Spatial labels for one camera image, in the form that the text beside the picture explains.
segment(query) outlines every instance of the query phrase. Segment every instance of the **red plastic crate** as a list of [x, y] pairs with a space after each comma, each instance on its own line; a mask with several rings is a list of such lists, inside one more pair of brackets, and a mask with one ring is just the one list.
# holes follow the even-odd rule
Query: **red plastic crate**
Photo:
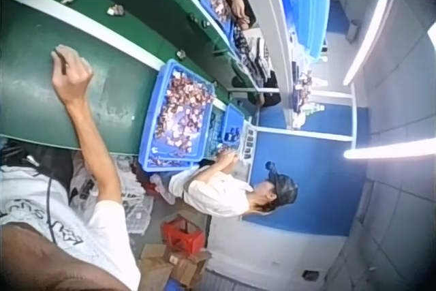
[[161, 232], [168, 247], [188, 255], [198, 253], [206, 244], [203, 231], [180, 215], [173, 221], [162, 223]]

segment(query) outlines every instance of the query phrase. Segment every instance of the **cardboard box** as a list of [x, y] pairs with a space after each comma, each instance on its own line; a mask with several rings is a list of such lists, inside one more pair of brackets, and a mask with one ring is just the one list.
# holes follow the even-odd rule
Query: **cardboard box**
[[170, 278], [173, 265], [168, 262], [170, 250], [165, 245], [145, 245], [138, 261], [141, 272], [139, 291], [162, 291]]
[[170, 255], [169, 261], [174, 265], [171, 278], [188, 288], [193, 287], [201, 278], [211, 253], [201, 251], [195, 255], [186, 256], [180, 252]]
[[172, 252], [166, 245], [145, 245], [138, 261], [141, 272], [139, 291], [162, 291], [170, 277], [192, 288], [200, 281], [211, 257], [208, 251], [186, 256]]

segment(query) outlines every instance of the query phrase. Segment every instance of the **hand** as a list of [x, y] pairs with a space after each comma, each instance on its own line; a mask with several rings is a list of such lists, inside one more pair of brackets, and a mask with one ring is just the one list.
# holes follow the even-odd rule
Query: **hand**
[[57, 46], [56, 51], [52, 51], [51, 55], [52, 83], [59, 99], [67, 108], [86, 103], [87, 87], [93, 77], [93, 70], [89, 63], [81, 58], [77, 51], [63, 45]]
[[237, 18], [246, 18], [243, 0], [232, 0], [232, 12]]
[[226, 149], [217, 156], [217, 164], [222, 167], [226, 168], [230, 164], [233, 164], [235, 161], [238, 160], [238, 156], [234, 150]]
[[238, 18], [236, 21], [237, 21], [237, 23], [242, 31], [249, 29], [250, 18], [248, 16]]

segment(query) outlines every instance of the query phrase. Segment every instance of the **pile of copper parts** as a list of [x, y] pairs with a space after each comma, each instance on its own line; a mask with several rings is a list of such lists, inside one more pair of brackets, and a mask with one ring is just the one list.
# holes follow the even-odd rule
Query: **pile of copper parts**
[[175, 70], [157, 118], [155, 139], [165, 138], [167, 145], [175, 147], [173, 156], [183, 157], [192, 152], [193, 141], [204, 124], [204, 108], [212, 101], [213, 94], [202, 83]]
[[170, 167], [179, 167], [182, 166], [182, 162], [177, 160], [162, 160], [156, 157], [151, 157], [149, 159], [149, 163], [151, 163], [154, 166], [164, 167], [164, 166], [170, 166]]
[[225, 0], [209, 0], [214, 13], [218, 16], [221, 23], [225, 23], [230, 19], [231, 9]]

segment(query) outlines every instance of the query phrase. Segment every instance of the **fingers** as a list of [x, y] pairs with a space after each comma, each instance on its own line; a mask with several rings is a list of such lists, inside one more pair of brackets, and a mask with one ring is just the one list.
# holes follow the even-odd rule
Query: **fingers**
[[75, 70], [78, 62], [80, 61], [79, 54], [74, 49], [64, 46], [62, 44], [59, 44], [56, 47], [56, 51], [65, 58], [65, 63], [67, 66]]
[[91, 67], [89, 62], [85, 58], [83, 58], [83, 57], [81, 57], [80, 60], [82, 61], [83, 65], [84, 65], [84, 68], [87, 71], [87, 73], [88, 74], [92, 74], [93, 73], [93, 68]]
[[53, 59], [53, 77], [52, 81], [53, 83], [56, 83], [62, 79], [62, 62], [59, 58], [58, 54], [54, 51], [51, 52], [52, 59]]

